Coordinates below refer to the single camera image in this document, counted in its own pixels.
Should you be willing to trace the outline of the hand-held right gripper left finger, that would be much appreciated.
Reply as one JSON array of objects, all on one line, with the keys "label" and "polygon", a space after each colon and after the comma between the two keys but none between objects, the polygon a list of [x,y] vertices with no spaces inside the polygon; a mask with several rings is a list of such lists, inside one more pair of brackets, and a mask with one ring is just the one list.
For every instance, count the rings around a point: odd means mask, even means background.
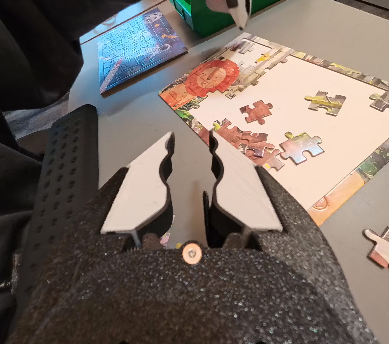
[{"label": "hand-held right gripper left finger", "polygon": [[135,244],[152,233],[161,238],[173,222],[167,179],[172,173],[175,136],[166,133],[134,159],[101,227],[101,234],[130,234]]}]

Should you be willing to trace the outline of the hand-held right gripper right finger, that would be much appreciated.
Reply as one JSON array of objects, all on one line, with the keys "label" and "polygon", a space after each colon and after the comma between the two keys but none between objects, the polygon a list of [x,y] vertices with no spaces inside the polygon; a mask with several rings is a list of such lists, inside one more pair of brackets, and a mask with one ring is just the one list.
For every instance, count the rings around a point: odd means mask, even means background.
[{"label": "hand-held right gripper right finger", "polygon": [[210,222],[220,238],[226,239],[231,233],[283,231],[258,167],[217,132],[210,133],[209,148],[216,178]]}]

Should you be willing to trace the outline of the grey striped edge puzzle piece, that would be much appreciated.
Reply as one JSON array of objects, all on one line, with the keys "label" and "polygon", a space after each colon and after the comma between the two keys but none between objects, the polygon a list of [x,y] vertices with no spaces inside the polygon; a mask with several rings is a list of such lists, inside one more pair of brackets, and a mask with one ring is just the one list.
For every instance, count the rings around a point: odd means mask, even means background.
[{"label": "grey striped edge puzzle piece", "polygon": [[246,54],[253,51],[255,43],[251,41],[241,40],[230,47],[230,51]]}]

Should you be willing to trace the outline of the brown trunk puzzle piece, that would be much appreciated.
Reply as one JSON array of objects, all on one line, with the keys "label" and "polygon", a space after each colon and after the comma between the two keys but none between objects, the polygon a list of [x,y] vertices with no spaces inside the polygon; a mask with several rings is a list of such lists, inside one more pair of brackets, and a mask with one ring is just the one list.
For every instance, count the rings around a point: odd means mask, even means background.
[{"label": "brown trunk puzzle piece", "polygon": [[247,157],[264,156],[265,150],[273,150],[274,144],[267,142],[268,134],[243,131],[240,144],[243,146],[243,154]]}]

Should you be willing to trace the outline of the assembled brown trunk pieces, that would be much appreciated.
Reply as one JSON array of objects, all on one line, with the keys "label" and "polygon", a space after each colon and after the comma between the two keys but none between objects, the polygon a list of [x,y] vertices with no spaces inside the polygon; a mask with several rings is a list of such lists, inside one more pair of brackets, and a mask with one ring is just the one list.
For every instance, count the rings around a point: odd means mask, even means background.
[{"label": "assembled brown trunk pieces", "polygon": [[[212,130],[218,133],[218,135],[223,137],[228,143],[230,143],[234,148],[236,148],[239,152],[243,154],[243,146],[240,144],[240,142],[241,142],[241,135],[244,130],[241,130],[236,126],[233,126],[228,119],[224,119],[222,122],[218,120],[214,121]],[[257,166],[262,166],[267,170],[273,168],[276,171],[279,171],[282,167],[284,167],[284,162],[282,162],[277,157],[279,156],[279,154],[280,154],[280,150],[275,147],[273,150],[265,150],[264,156],[262,158],[247,157],[246,155],[245,156]]]}]

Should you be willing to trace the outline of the assembled grey branch pieces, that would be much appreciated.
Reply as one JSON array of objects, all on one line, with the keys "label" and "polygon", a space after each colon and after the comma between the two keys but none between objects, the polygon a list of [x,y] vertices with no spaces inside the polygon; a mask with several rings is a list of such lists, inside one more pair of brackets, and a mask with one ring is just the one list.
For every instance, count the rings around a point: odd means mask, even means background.
[{"label": "assembled grey branch pieces", "polygon": [[279,63],[286,63],[288,56],[293,54],[294,52],[294,49],[284,47],[282,49],[270,49],[265,53],[261,53],[261,56],[253,63],[246,65],[243,63],[239,66],[240,73],[233,85],[239,85],[240,79],[253,71],[256,71],[257,73],[262,71],[265,75],[266,70],[274,68]]}]

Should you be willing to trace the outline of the pale grey-green puzzle piece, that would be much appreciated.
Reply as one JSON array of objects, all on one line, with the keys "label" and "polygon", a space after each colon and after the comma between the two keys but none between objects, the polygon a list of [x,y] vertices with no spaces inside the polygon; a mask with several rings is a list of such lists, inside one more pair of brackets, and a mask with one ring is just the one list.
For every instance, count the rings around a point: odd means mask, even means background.
[{"label": "pale grey-green puzzle piece", "polygon": [[242,77],[239,81],[239,87],[243,89],[247,88],[250,85],[257,85],[259,79],[264,75],[264,72],[257,73],[256,71],[251,72],[250,74]]}]

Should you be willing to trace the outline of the lion puzzle tray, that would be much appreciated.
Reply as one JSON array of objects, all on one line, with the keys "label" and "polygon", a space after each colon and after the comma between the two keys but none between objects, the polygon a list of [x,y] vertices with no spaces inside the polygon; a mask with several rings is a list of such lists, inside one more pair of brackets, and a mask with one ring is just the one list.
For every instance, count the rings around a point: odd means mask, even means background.
[{"label": "lion puzzle tray", "polygon": [[[254,42],[253,51],[230,51],[241,40]],[[201,64],[213,60],[231,60],[238,66],[251,64],[261,53],[284,47],[244,33]],[[369,99],[371,94],[388,91],[388,81],[295,50],[286,63],[266,70],[257,85],[229,99],[225,91],[208,93],[206,97],[187,94],[184,83],[192,70],[166,86],[159,96],[207,145],[213,122],[224,119],[241,130],[267,133],[268,142],[280,152],[280,143],[287,140],[285,132],[294,136],[306,132],[322,139],[320,147],[324,153],[312,157],[304,152],[307,160],[299,165],[279,155],[284,167],[268,170],[317,225],[323,224],[388,164],[388,108],[383,112],[376,110],[370,107],[373,101]],[[318,91],[328,92],[330,97],[347,97],[336,117],[327,115],[323,108],[308,109],[310,101],[304,97],[315,96]],[[263,125],[247,123],[247,114],[239,108],[253,108],[259,100],[273,105],[271,115],[264,118]]]}]

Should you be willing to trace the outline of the green and grey puzzle piece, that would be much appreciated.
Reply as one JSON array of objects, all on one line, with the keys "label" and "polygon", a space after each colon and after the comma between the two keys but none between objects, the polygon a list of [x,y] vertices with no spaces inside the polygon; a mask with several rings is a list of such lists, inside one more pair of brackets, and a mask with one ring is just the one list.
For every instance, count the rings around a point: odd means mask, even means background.
[{"label": "green and grey puzzle piece", "polygon": [[347,97],[337,94],[335,97],[328,96],[328,92],[318,91],[315,96],[305,96],[310,101],[309,110],[318,111],[320,108],[326,110],[327,115],[336,117],[342,108]]}]

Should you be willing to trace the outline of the grey desk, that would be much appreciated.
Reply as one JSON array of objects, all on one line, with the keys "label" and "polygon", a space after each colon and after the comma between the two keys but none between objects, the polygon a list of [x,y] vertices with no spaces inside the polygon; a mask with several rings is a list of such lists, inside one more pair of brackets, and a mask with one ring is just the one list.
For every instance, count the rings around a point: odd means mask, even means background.
[{"label": "grey desk", "polygon": [[[155,0],[188,48],[167,65],[101,96],[98,39],[82,37],[84,65],[70,91],[68,111],[84,104],[99,119],[99,187],[168,131],[175,133],[173,173],[168,179],[174,214],[170,246],[205,242],[202,193],[214,183],[205,143],[158,96],[194,64],[235,38],[235,26],[201,39],[169,0]],[[388,79],[388,21],[332,0],[281,0],[250,20],[247,31],[319,58]],[[354,300],[380,343],[388,343],[388,270],[367,258],[372,243],[364,229],[388,226],[388,165],[320,226],[332,246]]]}]

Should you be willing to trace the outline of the brown and green puzzle piece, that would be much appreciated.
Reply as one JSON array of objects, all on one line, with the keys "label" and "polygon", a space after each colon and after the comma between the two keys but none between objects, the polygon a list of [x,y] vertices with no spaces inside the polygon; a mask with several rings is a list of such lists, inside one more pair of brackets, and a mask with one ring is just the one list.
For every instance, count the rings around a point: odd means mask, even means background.
[{"label": "brown and green puzzle piece", "polygon": [[291,159],[295,165],[299,165],[307,160],[304,152],[308,152],[312,157],[316,157],[324,150],[320,147],[323,142],[318,136],[310,137],[306,132],[294,136],[291,132],[285,132],[286,141],[280,143],[282,152],[280,157],[284,160]]}]

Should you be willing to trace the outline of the assembled lion puzzle pieces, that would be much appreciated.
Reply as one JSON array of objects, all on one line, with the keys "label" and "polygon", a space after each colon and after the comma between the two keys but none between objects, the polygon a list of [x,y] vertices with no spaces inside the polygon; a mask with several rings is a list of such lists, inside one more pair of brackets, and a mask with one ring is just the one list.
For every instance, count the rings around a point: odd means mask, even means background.
[{"label": "assembled lion puzzle pieces", "polygon": [[206,97],[208,93],[226,91],[238,78],[239,66],[231,60],[213,60],[196,67],[184,85],[187,94]]}]

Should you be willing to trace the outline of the reddish brown puzzle piece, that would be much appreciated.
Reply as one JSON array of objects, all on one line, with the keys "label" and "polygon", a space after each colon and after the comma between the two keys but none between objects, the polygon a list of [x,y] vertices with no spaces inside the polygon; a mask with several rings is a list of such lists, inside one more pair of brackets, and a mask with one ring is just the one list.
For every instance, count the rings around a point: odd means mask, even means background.
[{"label": "reddish brown puzzle piece", "polygon": [[260,125],[265,124],[265,117],[271,115],[270,110],[273,108],[271,103],[264,103],[263,100],[259,100],[253,103],[253,108],[249,105],[239,108],[241,113],[246,113],[245,120],[247,123],[258,122]]}]

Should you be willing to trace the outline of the white and green puzzle piece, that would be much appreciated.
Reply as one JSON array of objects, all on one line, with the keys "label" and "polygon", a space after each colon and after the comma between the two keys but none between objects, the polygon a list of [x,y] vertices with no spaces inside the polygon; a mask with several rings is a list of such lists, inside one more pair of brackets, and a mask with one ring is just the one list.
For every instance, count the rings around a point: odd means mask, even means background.
[{"label": "white and green puzzle piece", "polygon": [[229,99],[234,98],[237,95],[237,92],[241,92],[245,89],[242,85],[231,85],[225,92],[225,96]]}]

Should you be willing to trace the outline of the grey teal corner puzzle piece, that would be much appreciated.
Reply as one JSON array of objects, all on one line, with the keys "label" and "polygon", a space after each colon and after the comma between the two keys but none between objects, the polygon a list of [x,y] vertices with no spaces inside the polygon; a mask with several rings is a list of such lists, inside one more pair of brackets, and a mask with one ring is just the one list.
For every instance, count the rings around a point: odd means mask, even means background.
[{"label": "grey teal corner puzzle piece", "polygon": [[385,91],[382,95],[374,93],[369,96],[373,102],[370,107],[383,112],[389,107],[389,91]]}]

